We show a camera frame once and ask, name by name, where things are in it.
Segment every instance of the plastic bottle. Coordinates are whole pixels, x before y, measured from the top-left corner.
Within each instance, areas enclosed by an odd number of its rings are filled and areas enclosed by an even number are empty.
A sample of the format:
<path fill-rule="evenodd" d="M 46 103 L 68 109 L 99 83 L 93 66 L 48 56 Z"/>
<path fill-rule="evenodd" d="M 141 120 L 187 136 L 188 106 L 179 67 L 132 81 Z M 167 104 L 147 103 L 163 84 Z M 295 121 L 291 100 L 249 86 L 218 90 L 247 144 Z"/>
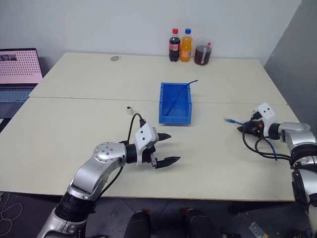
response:
<path fill-rule="evenodd" d="M 185 35 L 182 37 L 182 45 L 180 47 L 180 60 L 182 62 L 188 62 L 190 60 L 190 52 L 192 51 L 191 29 L 186 28 Z"/>
<path fill-rule="evenodd" d="M 180 50 L 180 39 L 178 38 L 178 29 L 173 29 L 173 35 L 169 39 L 169 59 L 170 61 L 178 61 Z"/>

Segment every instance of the red label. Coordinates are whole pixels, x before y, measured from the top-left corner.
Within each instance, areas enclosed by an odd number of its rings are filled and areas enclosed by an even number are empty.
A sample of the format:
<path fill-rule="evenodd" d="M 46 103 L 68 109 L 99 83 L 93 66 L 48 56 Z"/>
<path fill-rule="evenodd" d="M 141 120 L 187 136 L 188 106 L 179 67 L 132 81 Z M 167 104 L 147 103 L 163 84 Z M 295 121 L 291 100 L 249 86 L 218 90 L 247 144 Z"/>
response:
<path fill-rule="evenodd" d="M 170 43 L 170 44 L 169 44 L 169 49 L 170 49 L 171 51 L 177 51 L 177 50 L 179 50 L 179 45 L 180 45 L 180 44 L 172 44 L 172 43 Z"/>

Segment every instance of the table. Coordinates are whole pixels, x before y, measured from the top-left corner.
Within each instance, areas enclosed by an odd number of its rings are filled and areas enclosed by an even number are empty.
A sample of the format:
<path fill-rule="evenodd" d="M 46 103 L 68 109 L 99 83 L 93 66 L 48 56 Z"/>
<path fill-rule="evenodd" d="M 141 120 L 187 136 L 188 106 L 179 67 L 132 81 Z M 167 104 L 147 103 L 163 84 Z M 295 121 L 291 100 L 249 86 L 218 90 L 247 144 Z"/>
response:
<path fill-rule="evenodd" d="M 228 103 L 193 103 L 190 126 L 163 126 L 158 102 L 30 98 L 0 134 L 0 190 L 64 194 L 99 143 L 126 139 L 131 120 L 127 106 L 158 132 L 172 135 L 157 143 L 159 159 L 181 159 L 159 170 L 150 164 L 127 165 L 105 196 L 294 200 L 288 162 L 249 151 L 237 126 L 223 121 L 246 121 L 257 104 Z M 271 106 L 279 122 L 298 122 L 287 105 Z M 289 154 L 286 144 L 273 145 Z M 266 144 L 262 148 L 270 151 Z"/>
<path fill-rule="evenodd" d="M 190 82 L 192 102 L 286 104 L 257 59 L 215 59 L 205 66 L 167 57 L 65 53 L 31 97 L 159 101 L 161 82 Z"/>

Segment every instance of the white wall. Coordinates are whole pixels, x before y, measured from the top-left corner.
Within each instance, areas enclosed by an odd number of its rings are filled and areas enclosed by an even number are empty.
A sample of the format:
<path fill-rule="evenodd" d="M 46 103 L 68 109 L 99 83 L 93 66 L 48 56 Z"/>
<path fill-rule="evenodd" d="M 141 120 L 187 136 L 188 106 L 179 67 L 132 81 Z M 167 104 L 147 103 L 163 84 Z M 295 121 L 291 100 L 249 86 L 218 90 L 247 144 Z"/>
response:
<path fill-rule="evenodd" d="M 0 0 L 0 48 L 167 55 L 171 29 L 214 40 L 213 56 L 265 64 L 300 0 Z"/>

